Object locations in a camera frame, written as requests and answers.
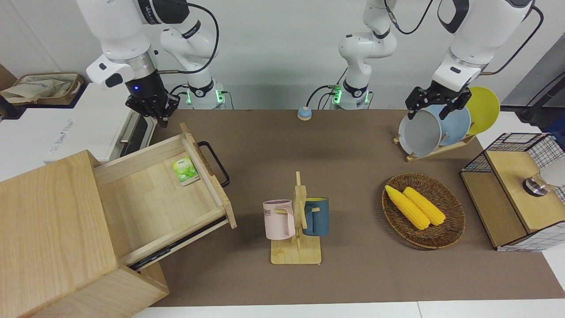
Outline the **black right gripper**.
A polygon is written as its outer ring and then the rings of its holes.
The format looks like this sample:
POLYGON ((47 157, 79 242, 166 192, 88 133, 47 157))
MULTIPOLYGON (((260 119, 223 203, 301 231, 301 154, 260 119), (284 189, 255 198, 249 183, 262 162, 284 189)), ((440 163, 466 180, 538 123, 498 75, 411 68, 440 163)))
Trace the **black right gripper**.
POLYGON ((161 128, 166 128, 168 119, 178 108, 180 97, 168 93, 158 71, 127 81, 125 86, 130 94, 126 106, 144 117, 156 119, 161 128))

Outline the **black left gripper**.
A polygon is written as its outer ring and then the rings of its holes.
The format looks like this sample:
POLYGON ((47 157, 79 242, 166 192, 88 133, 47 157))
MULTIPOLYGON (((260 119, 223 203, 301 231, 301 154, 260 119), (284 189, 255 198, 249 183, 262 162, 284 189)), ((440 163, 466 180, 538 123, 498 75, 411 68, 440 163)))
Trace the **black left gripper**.
POLYGON ((443 105, 439 113, 440 120, 444 120, 452 111, 462 110, 470 98, 472 92, 469 88, 464 88, 460 92, 452 91, 438 84, 436 81, 430 83, 428 89, 415 87, 406 99, 408 119, 412 120, 419 110, 432 105, 443 105))

